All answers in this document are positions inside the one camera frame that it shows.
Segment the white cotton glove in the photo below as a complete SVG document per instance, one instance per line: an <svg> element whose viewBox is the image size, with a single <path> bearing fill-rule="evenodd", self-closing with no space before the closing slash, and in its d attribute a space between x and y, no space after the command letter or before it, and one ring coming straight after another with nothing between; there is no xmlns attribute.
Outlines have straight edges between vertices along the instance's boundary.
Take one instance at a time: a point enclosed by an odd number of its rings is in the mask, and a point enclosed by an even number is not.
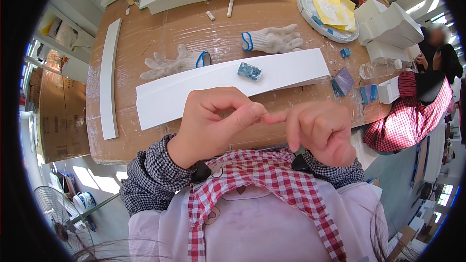
<svg viewBox="0 0 466 262"><path fill-rule="evenodd" d="M260 31L241 33L243 50L261 50L268 54L288 53L301 50L303 40L299 32L294 32L298 27L292 24L284 28L265 28Z"/></svg>
<svg viewBox="0 0 466 262"><path fill-rule="evenodd" d="M150 71L141 74L141 79L159 79L172 74L210 65L210 54L207 51L193 52L181 44L178 46L176 60L164 59L159 53L154 52L155 61L146 58L144 64L151 68Z"/></svg>

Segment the plastic bottle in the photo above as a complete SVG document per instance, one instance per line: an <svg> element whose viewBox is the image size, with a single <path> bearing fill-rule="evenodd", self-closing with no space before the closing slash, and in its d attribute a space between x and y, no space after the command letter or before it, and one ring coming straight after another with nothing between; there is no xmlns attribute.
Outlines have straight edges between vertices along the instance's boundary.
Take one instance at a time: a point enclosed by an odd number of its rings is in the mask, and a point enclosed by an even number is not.
<svg viewBox="0 0 466 262"><path fill-rule="evenodd" d="M403 68L400 59L393 60L389 58L378 59L369 63L362 64L359 67L359 75L362 79L375 79L383 76L392 75L396 70Z"/></svg>

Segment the white bucket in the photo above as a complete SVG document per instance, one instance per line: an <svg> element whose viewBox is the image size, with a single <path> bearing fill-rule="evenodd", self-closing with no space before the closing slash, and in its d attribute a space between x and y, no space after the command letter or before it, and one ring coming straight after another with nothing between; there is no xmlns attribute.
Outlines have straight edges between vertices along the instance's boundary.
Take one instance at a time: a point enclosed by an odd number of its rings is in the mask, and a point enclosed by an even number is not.
<svg viewBox="0 0 466 262"><path fill-rule="evenodd" d="M73 203L80 214L96 206L96 201L89 192L78 192L73 196Z"/></svg>

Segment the plastic tray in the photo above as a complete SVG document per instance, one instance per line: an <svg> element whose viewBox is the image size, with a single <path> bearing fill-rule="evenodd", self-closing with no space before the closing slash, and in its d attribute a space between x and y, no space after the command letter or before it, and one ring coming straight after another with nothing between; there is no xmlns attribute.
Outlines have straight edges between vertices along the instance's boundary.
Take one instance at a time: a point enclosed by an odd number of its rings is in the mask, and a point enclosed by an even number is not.
<svg viewBox="0 0 466 262"><path fill-rule="evenodd" d="M324 37L329 38L332 41L337 43L349 43L354 41L359 36L359 25L358 21L355 19L356 22L356 32L342 32L341 30L334 28L329 25L319 25L315 20L312 19L312 16L319 18L319 14L317 13L316 6L312 0L296 0L298 5L298 9L304 19L321 35Z"/></svg>

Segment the workbench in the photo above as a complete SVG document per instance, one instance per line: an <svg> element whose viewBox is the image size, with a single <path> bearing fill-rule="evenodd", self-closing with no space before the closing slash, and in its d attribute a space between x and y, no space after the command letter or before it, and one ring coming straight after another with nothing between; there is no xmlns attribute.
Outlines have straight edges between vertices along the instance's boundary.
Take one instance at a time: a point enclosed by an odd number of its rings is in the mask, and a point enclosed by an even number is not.
<svg viewBox="0 0 466 262"><path fill-rule="evenodd" d="M390 76L371 81L360 78L359 66L370 60L366 48L357 40L339 44L324 38L301 16L296 0L234 0L231 18L226 17L228 3L229 0L211 0L154 15L150 14L149 9L139 10L136 5L132 5L130 14L125 15L125 0L117 0L107 6L92 48L86 87L87 130L91 156L96 163L126 165L138 151L146 150L153 142L179 129L181 119L141 131L136 110L136 86L147 82L139 78L142 72L149 70L144 64L145 58L153 57L157 51L163 57L175 59L179 44L185 44L190 50L210 52L213 64L265 55L263 52L245 52L241 49L241 32L265 27L298 24L297 31L304 40L302 49L320 48L330 74L335 75L346 67L355 84L344 97L337 97L330 79L326 79L313 85L255 95L250 97L252 101L264 104L269 112L277 112L302 102L331 99L349 109L353 127L371 123L389 113L391 105L378 101L363 105L358 95L360 86L371 82L378 84ZM215 21L207 17L206 11L214 14ZM123 21L117 44L114 92L119 137L104 140L99 106L100 66L107 27L120 17ZM350 48L352 55L342 58L340 50L343 48ZM236 135L228 149L260 148L283 142L286 142L285 123L259 123Z"/></svg>

